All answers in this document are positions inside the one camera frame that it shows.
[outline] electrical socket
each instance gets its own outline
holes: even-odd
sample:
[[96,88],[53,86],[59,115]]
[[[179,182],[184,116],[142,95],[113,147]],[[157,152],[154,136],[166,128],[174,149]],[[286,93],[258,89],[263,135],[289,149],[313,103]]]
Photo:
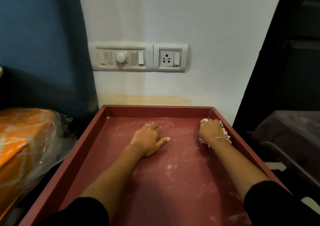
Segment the electrical socket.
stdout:
[[174,51],[160,50],[160,67],[172,67],[174,65]]

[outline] light switch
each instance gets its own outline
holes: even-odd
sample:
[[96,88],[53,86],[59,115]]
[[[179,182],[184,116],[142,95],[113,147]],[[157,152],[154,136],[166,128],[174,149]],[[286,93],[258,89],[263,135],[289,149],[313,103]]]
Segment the light switch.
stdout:
[[111,51],[106,51],[105,54],[106,54],[106,63],[107,64],[112,64],[112,53],[111,53]]
[[131,52],[131,65],[137,65],[137,52]]
[[174,66],[179,66],[180,65],[180,53],[175,52],[174,53]]
[[104,57],[104,51],[98,51],[98,58],[100,64],[106,64],[106,58]]
[[143,51],[139,51],[138,55],[139,55],[139,65],[144,65]]

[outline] wall stain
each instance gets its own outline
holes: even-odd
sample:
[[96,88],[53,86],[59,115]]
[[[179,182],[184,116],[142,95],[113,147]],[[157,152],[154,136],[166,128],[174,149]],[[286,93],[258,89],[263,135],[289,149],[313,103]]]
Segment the wall stain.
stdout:
[[100,105],[191,105],[190,100],[175,95],[129,95],[98,93],[98,100]]

